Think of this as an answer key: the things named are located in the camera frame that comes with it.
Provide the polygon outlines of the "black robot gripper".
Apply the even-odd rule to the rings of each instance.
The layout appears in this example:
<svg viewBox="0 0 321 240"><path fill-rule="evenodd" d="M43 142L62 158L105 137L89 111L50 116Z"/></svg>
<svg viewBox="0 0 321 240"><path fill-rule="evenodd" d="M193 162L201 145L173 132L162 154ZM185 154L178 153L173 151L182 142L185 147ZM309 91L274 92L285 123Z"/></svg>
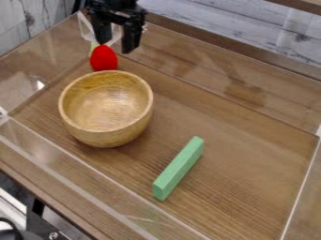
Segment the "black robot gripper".
<svg viewBox="0 0 321 240"><path fill-rule="evenodd" d="M87 0L95 39L101 45L111 40L111 23L123 25L122 53L141 44L147 11L138 0Z"/></svg>

